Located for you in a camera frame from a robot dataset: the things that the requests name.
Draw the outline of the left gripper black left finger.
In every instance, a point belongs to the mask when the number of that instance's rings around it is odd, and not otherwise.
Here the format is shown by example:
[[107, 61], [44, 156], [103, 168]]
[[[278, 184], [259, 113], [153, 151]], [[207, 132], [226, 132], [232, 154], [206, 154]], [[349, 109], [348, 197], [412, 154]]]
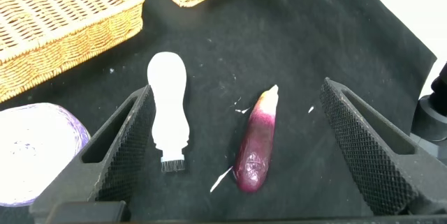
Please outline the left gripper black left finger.
[[48, 214], [63, 202], [129, 202], [144, 163], [155, 105], [147, 85], [134, 91], [30, 206]]

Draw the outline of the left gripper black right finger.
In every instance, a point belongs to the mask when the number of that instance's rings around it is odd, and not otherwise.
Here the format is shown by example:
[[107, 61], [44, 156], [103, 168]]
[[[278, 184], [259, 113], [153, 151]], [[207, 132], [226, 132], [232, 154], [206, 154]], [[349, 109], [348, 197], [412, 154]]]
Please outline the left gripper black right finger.
[[320, 100], [374, 214], [446, 213], [446, 165], [343, 84], [325, 78]]

